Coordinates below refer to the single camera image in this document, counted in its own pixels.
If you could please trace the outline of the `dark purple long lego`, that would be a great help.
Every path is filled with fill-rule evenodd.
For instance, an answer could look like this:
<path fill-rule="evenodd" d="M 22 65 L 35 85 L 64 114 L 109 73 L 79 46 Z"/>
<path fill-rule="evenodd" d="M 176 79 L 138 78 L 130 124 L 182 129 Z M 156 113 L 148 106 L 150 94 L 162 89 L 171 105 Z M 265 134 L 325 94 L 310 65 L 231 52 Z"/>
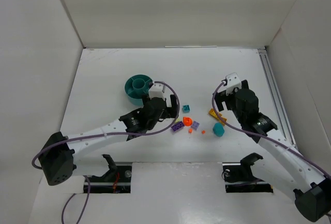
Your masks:
<path fill-rule="evenodd" d="M 173 132 L 177 132 L 185 127 L 184 123 L 182 121 L 179 121 L 175 123 L 173 126 L 171 126 L 171 129 Z"/>

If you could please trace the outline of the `yellow long lego brick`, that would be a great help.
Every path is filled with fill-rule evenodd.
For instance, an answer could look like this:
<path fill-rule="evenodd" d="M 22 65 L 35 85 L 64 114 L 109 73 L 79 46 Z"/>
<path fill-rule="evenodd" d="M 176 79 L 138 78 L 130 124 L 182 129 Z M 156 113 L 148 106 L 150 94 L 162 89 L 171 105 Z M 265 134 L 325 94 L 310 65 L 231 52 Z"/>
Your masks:
<path fill-rule="evenodd" d="M 214 111 L 213 108 L 211 108 L 211 109 L 209 110 L 208 114 L 209 114 L 211 117 L 213 117 L 214 119 L 216 119 L 217 121 L 219 121 L 219 122 L 221 121 L 220 118 L 218 117 L 218 115 L 215 113 L 215 111 Z"/>

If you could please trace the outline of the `orange round lego piece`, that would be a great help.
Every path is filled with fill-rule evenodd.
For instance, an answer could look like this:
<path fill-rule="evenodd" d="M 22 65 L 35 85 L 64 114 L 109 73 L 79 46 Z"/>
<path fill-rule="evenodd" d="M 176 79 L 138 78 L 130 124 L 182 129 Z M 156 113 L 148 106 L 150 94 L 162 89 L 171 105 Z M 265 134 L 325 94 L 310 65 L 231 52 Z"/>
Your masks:
<path fill-rule="evenodd" d="M 183 117 L 183 123 L 185 126 L 191 126 L 193 123 L 193 120 L 190 117 Z"/>

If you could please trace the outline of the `light purple square lego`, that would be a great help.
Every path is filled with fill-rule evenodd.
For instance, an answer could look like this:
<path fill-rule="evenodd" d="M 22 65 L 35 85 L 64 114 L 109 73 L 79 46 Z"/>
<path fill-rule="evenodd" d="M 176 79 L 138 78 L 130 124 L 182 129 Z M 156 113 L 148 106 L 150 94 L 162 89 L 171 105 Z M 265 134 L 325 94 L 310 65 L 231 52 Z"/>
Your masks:
<path fill-rule="evenodd" d="M 193 121 L 192 125 L 191 125 L 191 128 L 194 129 L 194 130 L 197 130 L 198 127 L 199 127 L 200 123 L 196 122 L 196 121 Z"/>

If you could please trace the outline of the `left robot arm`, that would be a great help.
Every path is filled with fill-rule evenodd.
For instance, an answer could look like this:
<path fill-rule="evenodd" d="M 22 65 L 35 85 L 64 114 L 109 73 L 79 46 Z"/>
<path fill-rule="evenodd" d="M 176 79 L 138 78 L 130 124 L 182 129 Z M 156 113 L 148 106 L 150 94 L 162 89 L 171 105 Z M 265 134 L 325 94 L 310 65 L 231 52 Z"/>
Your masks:
<path fill-rule="evenodd" d="M 143 107 L 133 110 L 115 121 L 82 133 L 64 136 L 60 131 L 52 134 L 37 160 L 47 183 L 56 186 L 69 179 L 78 169 L 86 174 L 86 166 L 79 161 L 87 154 L 120 142 L 127 142 L 142 136 L 152 136 L 152 129 L 167 118 L 176 119 L 179 101 L 175 94 L 170 96 L 171 105 L 165 99 L 147 98 Z"/>

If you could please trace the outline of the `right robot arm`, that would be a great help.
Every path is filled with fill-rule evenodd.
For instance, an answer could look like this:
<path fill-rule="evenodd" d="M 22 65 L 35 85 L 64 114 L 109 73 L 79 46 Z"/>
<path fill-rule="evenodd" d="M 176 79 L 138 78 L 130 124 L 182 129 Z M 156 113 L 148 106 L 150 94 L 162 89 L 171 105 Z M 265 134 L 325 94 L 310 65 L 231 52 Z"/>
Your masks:
<path fill-rule="evenodd" d="M 232 111 L 240 127 L 225 125 L 246 134 L 285 170 L 278 173 L 268 168 L 264 156 L 251 153 L 236 165 L 223 166 L 224 180 L 236 185 L 243 183 L 243 187 L 264 181 L 288 196 L 310 222 L 330 216 L 330 174 L 305 158 L 287 141 L 277 125 L 260 112 L 259 100 L 246 80 L 233 74 L 222 80 L 220 86 L 225 88 L 224 91 L 215 90 L 212 96 L 215 113 Z"/>

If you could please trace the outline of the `orange square lego brick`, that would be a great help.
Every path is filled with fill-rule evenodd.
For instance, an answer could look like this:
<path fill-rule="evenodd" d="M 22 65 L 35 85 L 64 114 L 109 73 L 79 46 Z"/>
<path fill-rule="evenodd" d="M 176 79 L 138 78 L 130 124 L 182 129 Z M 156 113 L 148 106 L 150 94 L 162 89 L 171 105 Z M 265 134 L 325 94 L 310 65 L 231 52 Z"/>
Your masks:
<path fill-rule="evenodd" d="M 219 119 L 219 122 L 221 123 L 222 126 L 225 126 L 225 125 L 226 125 L 226 122 L 227 122 L 227 119 L 221 117 L 221 118 Z"/>

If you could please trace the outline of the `teal round divided container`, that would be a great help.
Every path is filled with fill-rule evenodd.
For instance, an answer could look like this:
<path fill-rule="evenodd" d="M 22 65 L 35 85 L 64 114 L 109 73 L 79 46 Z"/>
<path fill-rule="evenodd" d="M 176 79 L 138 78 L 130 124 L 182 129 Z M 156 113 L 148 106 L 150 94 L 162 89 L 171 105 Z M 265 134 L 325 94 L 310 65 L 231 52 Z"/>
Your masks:
<path fill-rule="evenodd" d="M 149 84 L 152 79 L 144 74 L 137 74 L 130 77 L 124 86 L 129 101 L 138 107 L 143 106 L 142 96 L 148 94 Z"/>

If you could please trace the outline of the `teal square lego brick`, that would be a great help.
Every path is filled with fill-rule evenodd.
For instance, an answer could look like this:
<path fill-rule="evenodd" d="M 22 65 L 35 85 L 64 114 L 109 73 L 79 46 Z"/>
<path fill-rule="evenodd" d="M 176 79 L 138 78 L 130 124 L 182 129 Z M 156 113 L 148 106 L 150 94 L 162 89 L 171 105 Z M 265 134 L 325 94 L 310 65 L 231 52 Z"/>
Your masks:
<path fill-rule="evenodd" d="M 190 112 L 190 106 L 188 104 L 182 106 L 183 113 L 189 113 Z"/>

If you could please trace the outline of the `teal rounded lego piece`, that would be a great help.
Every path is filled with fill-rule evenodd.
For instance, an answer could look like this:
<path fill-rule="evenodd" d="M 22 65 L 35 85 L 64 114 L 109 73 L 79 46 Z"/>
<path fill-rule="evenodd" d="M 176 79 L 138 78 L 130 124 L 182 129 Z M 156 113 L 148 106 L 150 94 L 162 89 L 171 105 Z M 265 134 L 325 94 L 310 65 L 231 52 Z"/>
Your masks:
<path fill-rule="evenodd" d="M 213 126 L 213 133 L 217 137 L 222 137 L 225 133 L 224 127 L 221 123 L 215 123 Z"/>

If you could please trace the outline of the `aluminium rail right side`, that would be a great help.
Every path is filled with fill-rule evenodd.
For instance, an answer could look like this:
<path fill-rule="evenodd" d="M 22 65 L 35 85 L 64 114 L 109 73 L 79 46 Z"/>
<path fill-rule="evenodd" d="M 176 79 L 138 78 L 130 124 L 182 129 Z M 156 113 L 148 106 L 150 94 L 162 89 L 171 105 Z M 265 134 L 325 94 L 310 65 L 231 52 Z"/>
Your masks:
<path fill-rule="evenodd" d="M 263 66 L 263 70 L 266 76 L 267 84 L 269 86 L 270 93 L 272 95 L 272 100 L 277 112 L 278 127 L 284 134 L 284 136 L 291 142 L 291 144 L 296 145 L 296 141 L 293 135 L 293 131 L 281 98 L 281 94 L 268 58 L 266 49 L 258 49 L 258 54 Z"/>

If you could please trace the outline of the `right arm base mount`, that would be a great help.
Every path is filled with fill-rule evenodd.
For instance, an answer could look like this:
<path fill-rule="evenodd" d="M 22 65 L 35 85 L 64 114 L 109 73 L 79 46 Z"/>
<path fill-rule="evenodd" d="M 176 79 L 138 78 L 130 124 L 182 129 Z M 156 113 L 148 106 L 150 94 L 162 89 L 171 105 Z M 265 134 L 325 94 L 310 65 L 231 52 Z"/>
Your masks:
<path fill-rule="evenodd" d="M 225 183 L 226 193 L 274 193 L 270 184 L 252 174 L 251 167 L 262 159 L 261 155 L 252 153 L 240 162 L 223 162 L 221 176 Z"/>

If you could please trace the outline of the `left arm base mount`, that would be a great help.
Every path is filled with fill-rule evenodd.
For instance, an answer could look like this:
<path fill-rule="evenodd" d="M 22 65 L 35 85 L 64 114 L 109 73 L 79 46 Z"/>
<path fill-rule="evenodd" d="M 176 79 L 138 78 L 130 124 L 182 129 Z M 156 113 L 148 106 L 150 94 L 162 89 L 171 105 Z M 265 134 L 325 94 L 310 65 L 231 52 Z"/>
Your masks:
<path fill-rule="evenodd" d="M 100 176 L 88 176 L 90 193 L 120 194 L 131 192 L 132 163 L 115 162 L 109 154 L 102 157 L 108 168 Z"/>

